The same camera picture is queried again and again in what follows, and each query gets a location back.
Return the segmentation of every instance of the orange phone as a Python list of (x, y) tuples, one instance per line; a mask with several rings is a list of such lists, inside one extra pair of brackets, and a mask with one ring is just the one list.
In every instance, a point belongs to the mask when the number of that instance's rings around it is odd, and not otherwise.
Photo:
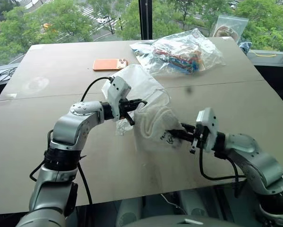
[(93, 70), (121, 70), (128, 65), (124, 58), (120, 59), (97, 59), (94, 61)]

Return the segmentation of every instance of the beige tabletop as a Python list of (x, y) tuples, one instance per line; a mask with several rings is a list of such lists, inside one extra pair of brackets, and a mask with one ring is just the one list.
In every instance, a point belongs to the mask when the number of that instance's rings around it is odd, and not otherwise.
[[(211, 68), (193, 76), (182, 73), (158, 76), (156, 79), (159, 83), (168, 88), (263, 80), (232, 38), (210, 39), (223, 53), (225, 66)], [(137, 64), (138, 61), (129, 46), (135, 42), (31, 46), (0, 95), (0, 100), (82, 94), (94, 79), (113, 74), (110, 71), (94, 72), (92, 66), (96, 59), (126, 58), (129, 64)], [(103, 84), (104, 81), (97, 82), (89, 92), (100, 93)]]

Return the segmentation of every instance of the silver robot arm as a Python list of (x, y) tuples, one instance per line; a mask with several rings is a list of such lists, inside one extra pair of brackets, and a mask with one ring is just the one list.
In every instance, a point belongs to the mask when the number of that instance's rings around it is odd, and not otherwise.
[(174, 137), (191, 142), (191, 153), (196, 148), (214, 151), (221, 159), (230, 158), (243, 171), (258, 197), (261, 213), (277, 225), (283, 226), (283, 169), (277, 160), (264, 152), (254, 138), (244, 134), (219, 132), (216, 115), (211, 108), (200, 111), (196, 127), (182, 124), (186, 129), (172, 130)]
[(146, 102), (127, 100), (131, 87), (122, 78), (111, 78), (110, 82), (108, 102), (75, 103), (56, 122), (30, 199), (30, 212), (17, 227), (64, 227), (65, 218), (75, 208), (78, 185), (73, 180), (89, 131), (109, 119), (127, 118), (134, 124), (128, 112)]

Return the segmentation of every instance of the crosswalk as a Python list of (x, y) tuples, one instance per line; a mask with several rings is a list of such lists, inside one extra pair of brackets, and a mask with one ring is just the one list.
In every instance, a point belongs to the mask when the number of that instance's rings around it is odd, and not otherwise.
[[(46, 0), (45, 4), (48, 4), (48, 3), (53, 2), (53, 1), (54, 0)], [(92, 20), (95, 20), (99, 24), (99, 26), (96, 28), (96, 31), (105, 27), (105, 24), (101, 23), (101, 21), (103, 20), (102, 19), (103, 16), (100, 13), (95, 17), (93, 15), (94, 10), (91, 7), (81, 6), (81, 5), (77, 5), (76, 7), (82, 15), (84, 15), (84, 16), (92, 19)], [(116, 24), (116, 22), (117, 22), (117, 20), (112, 21), (111, 25), (114, 26)], [(57, 41), (62, 41), (67, 36), (68, 36), (68, 34), (61, 33), (61, 34), (59, 34)]]

